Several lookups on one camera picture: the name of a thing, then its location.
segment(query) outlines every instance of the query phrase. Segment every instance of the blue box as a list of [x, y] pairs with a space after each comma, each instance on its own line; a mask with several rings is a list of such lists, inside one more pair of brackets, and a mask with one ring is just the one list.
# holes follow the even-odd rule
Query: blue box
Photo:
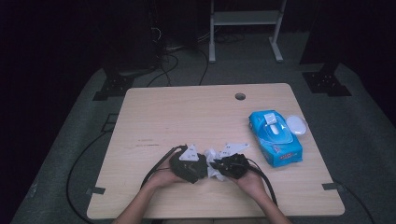
[[270, 165], [279, 167], [303, 160], [303, 147], [297, 136], [275, 110], [253, 112], [249, 121], [250, 129]]

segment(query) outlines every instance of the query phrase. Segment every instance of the dark background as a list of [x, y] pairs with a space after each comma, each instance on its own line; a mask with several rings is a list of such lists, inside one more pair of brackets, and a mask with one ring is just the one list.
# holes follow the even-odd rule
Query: dark background
[[[0, 3], [1, 96], [6, 102], [1, 112], [2, 222], [12, 219], [79, 93], [108, 55], [140, 69], [157, 65], [154, 58], [160, 54], [151, 44], [150, 25], [190, 45], [208, 32], [209, 0], [112, 2]], [[229, 8], [230, 2], [235, 3], [217, 0], [216, 7]], [[250, 0], [237, 1], [234, 8], [278, 5]], [[395, 123], [395, 10], [393, 1], [289, 1], [281, 32], [311, 31], [302, 63], [335, 58], [346, 64]], [[256, 28], [248, 31], [261, 31]]]

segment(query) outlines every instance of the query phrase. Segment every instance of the tabletop surface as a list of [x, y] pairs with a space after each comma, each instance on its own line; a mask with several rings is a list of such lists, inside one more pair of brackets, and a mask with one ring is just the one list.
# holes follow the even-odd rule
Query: tabletop surface
[[[235, 98], [243, 93], [245, 100]], [[136, 88], [126, 93], [96, 187], [89, 218], [117, 217], [140, 189], [149, 170], [172, 147], [195, 144], [197, 151], [224, 149], [226, 143], [249, 143], [240, 153], [268, 176], [286, 216], [339, 216], [345, 207], [332, 183], [307, 124], [300, 135], [303, 161], [271, 167], [248, 127], [253, 111], [274, 109], [285, 118], [304, 118], [288, 84]], [[147, 218], [263, 217], [261, 209], [230, 180], [215, 177], [195, 184], [176, 183], [158, 190]]]

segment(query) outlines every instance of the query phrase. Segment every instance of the person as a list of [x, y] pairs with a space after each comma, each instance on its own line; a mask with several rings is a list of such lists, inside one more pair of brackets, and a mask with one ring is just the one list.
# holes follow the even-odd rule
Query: person
[[[143, 188], [137, 192], [128, 206], [112, 223], [140, 223], [157, 189], [170, 186], [176, 182], [186, 182], [176, 176], [170, 169], [167, 169], [169, 167], [168, 159], [159, 166], [158, 171], [151, 176]], [[264, 184], [262, 183], [262, 178], [259, 175], [252, 171], [247, 171], [247, 173], [239, 179], [229, 179], [257, 203], [271, 224], [291, 223], [268, 196]]]

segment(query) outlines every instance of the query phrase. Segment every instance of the small round hole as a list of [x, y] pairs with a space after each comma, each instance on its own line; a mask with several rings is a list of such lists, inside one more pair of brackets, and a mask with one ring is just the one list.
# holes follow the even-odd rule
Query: small round hole
[[241, 92], [238, 92], [235, 95], [235, 99], [237, 99], [237, 100], [245, 100], [246, 98], [247, 98], [246, 95], [244, 93], [241, 93]]

